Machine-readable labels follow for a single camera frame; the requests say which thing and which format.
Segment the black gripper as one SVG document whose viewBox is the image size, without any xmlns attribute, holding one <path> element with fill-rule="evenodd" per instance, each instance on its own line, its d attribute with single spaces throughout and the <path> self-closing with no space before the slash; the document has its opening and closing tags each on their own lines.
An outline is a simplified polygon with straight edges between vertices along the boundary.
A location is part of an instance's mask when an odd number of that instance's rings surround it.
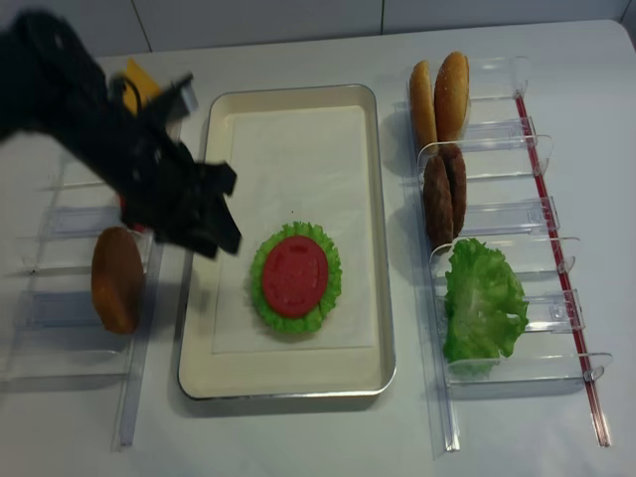
<svg viewBox="0 0 636 477">
<path fill-rule="evenodd" d="M 125 223 L 207 258 L 238 253 L 241 234 L 222 196 L 238 176 L 227 162 L 197 162 L 154 126 L 108 127 L 102 142 L 101 175 L 123 198 Z"/>
</svg>

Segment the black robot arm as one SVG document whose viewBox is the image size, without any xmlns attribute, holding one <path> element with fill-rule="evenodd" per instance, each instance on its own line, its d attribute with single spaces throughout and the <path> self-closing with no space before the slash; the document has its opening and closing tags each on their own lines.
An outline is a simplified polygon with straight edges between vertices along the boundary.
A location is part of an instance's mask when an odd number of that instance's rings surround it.
<svg viewBox="0 0 636 477">
<path fill-rule="evenodd" d="M 237 254 L 241 234 L 226 203 L 236 172 L 195 161 L 166 131 L 192 80 L 132 113 L 123 103 L 129 79 L 107 79 L 67 21 L 26 10 L 1 32 L 1 136 L 56 139 L 120 197 L 122 221 L 157 241 L 208 258 Z"/>
</svg>

